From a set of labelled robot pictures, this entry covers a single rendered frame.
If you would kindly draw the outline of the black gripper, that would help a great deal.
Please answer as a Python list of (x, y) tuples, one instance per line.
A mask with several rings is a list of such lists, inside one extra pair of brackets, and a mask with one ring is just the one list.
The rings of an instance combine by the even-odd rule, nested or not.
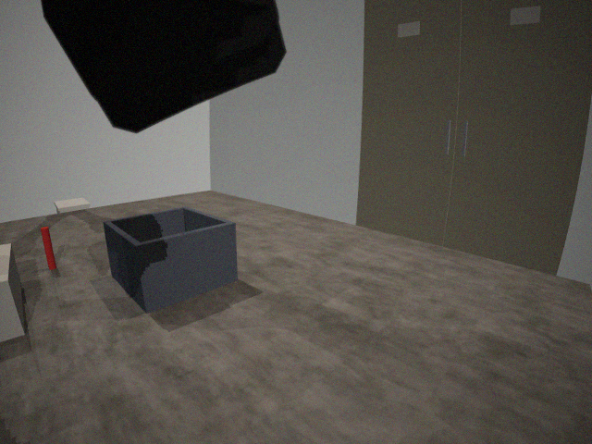
[(276, 0), (41, 0), (113, 128), (138, 133), (277, 73)]

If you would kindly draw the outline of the red peg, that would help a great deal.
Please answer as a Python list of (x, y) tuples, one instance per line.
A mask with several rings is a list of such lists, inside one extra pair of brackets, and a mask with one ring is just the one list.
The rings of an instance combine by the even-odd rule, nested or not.
[(55, 261), (55, 256), (53, 253), (52, 242), (50, 239), (50, 232), (49, 232), (48, 227), (41, 228), (41, 232), (43, 235), (43, 244), (44, 244), (45, 254), (47, 257), (47, 264), (49, 266), (49, 269), (53, 270), (56, 268), (56, 261)]

